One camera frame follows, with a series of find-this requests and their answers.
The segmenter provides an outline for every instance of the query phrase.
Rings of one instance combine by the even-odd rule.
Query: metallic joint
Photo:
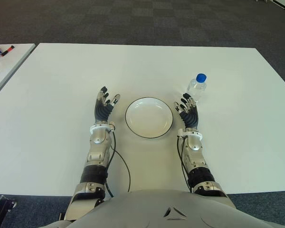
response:
[[[194,186],[192,192],[195,193],[197,190],[201,189],[201,187],[203,187],[205,191],[218,190],[224,192],[219,183],[214,181],[201,182]]]

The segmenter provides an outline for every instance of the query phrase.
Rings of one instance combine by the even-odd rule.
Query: robot forearm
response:
[[[195,128],[186,128],[185,131],[179,130],[178,137],[183,138],[182,161],[192,191],[203,196],[226,196],[221,186],[215,182],[202,154],[202,134]]]
[[[76,186],[74,195],[67,208],[65,220],[77,220],[92,210],[105,198],[105,182],[108,176],[110,132],[114,131],[113,122],[108,118],[115,104],[120,99],[117,94],[110,100],[107,88],[104,86],[98,93],[95,104],[95,124],[90,128],[90,151],[85,160],[85,167],[80,183]]]

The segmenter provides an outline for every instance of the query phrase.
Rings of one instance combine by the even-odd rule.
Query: marker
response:
[[[9,53],[12,49],[14,49],[15,47],[14,46],[10,46],[10,48],[9,49],[7,49],[5,52],[3,52],[2,54],[1,54],[1,56],[5,56],[7,53]]]

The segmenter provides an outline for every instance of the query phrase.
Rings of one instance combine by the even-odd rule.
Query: white table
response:
[[[0,44],[0,50],[4,52],[11,44]],[[0,70],[0,88],[12,76],[16,69],[30,54],[35,44],[13,44],[15,47],[4,57],[0,57],[2,69]]]
[[[72,195],[89,151],[99,89],[121,94],[109,120],[131,190],[186,190],[176,151],[184,124],[173,109],[188,82],[207,74],[199,130],[204,156],[226,193],[285,190],[285,83],[253,48],[39,44],[0,92],[0,193]],[[157,97],[173,110],[157,139],[128,129],[127,106]],[[128,176],[116,156],[115,194]]]

